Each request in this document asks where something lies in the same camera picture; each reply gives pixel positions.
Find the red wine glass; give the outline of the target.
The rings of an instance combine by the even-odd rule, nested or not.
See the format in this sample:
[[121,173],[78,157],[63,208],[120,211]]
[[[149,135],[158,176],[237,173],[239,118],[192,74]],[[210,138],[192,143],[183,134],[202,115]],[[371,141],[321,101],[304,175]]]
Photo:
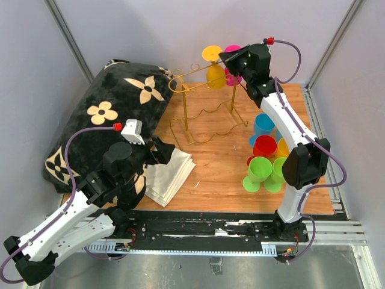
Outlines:
[[250,145],[252,146],[252,156],[247,160],[247,165],[255,157],[271,158],[277,149],[276,140],[270,135],[252,136],[250,138]]

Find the green wine glass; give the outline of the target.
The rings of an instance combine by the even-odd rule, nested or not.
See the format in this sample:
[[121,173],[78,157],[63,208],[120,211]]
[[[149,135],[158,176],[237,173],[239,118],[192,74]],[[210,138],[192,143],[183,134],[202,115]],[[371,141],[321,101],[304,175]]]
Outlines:
[[286,182],[282,171],[286,159],[286,157],[279,157],[274,160],[273,170],[270,176],[263,182],[268,192],[278,193],[282,189],[282,185]]
[[242,181],[243,188],[250,193],[257,192],[272,171],[273,165],[269,159],[254,157],[248,165],[247,176]]

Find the yellow wine glass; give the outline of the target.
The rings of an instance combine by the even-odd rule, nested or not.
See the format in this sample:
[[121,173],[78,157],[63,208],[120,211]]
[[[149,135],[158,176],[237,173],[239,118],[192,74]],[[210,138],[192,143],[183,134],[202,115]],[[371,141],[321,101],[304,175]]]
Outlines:
[[281,138],[277,142],[277,150],[276,150],[276,158],[285,157],[287,158],[290,154],[290,151],[288,149],[288,146],[284,140],[284,138]]

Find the light blue wine glass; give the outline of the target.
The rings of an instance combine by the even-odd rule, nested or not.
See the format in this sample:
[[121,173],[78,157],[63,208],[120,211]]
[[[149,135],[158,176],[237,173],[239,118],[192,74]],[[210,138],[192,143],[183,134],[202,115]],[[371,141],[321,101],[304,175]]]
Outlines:
[[280,131],[277,129],[276,130],[276,140],[279,141],[282,137],[282,134],[280,133]]

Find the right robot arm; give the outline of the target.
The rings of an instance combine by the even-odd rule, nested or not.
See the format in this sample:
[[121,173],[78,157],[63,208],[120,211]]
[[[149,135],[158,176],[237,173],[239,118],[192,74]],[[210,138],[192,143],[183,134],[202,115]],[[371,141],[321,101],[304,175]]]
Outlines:
[[303,206],[311,190],[325,175],[330,142],[317,137],[291,107],[276,77],[270,75],[268,42],[247,45],[219,57],[230,74],[241,77],[249,98],[266,113],[280,131],[290,151],[283,163],[284,198],[274,213],[269,232],[280,241],[302,231]]

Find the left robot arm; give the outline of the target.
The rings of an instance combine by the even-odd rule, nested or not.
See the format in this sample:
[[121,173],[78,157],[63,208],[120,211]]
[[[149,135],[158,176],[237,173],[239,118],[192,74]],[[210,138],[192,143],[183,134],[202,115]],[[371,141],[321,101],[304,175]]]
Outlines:
[[36,285],[86,245],[111,235],[124,237],[129,230],[126,212],[138,205],[146,190],[147,166],[168,164],[174,149],[157,136],[148,144],[111,145],[101,167],[78,184],[65,204],[29,233],[4,241],[21,280]]

